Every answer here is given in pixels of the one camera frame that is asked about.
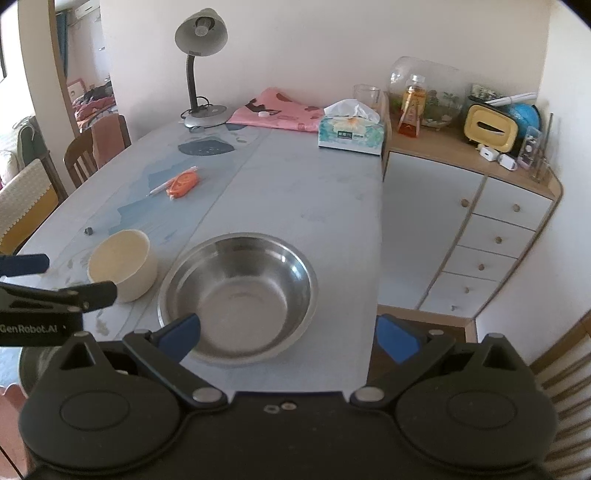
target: bottle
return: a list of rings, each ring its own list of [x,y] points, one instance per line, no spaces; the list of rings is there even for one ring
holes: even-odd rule
[[[418,136],[426,101],[425,77],[411,75],[410,80],[407,81],[406,90],[402,94],[402,116],[398,123],[398,133],[408,137]]]

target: cabinet drawer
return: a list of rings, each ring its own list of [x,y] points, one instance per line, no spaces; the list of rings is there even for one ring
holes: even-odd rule
[[[424,312],[473,317],[493,294],[498,282],[442,273],[421,305]]]
[[[487,179],[474,213],[537,230],[552,200],[497,179]]]
[[[501,281],[515,259],[466,247],[456,247],[445,267],[446,272]]]
[[[520,226],[472,215],[457,244],[519,258],[534,234]]]

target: glass jar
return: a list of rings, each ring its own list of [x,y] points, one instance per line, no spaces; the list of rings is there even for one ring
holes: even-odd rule
[[[440,129],[449,125],[462,110],[467,82],[454,67],[433,61],[400,57],[392,65],[388,82],[390,111],[399,112],[402,95],[412,74],[425,77],[427,101],[422,125]]]

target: wooden countertop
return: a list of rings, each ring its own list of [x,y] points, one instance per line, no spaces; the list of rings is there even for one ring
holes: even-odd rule
[[[396,124],[397,119],[393,115],[391,125]],[[497,162],[489,162],[482,158],[476,148],[465,141],[462,132],[454,128],[448,127],[436,131],[422,127],[418,138],[406,137],[392,129],[388,137],[388,151],[472,170],[538,193],[551,200],[558,200],[562,195],[562,185],[553,172],[547,175],[542,183],[537,183],[530,179],[528,170],[518,168],[515,171],[509,171]]]

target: dining table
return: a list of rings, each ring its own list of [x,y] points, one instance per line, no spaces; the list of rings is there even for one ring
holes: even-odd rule
[[[193,166],[200,183],[184,197],[148,195]],[[100,168],[28,240],[20,253],[47,254],[46,273],[6,281],[46,289],[88,283],[88,261],[100,242],[124,229],[142,230],[158,257],[154,285],[132,303],[83,318],[98,341],[116,340],[160,328],[158,292],[185,252],[227,233],[272,235],[302,252],[317,277],[317,307],[304,335],[259,363],[229,367],[189,354],[181,364],[229,396],[349,395],[366,383],[374,338],[381,193],[379,156],[320,148],[317,134],[231,124],[190,131],[173,122]]]

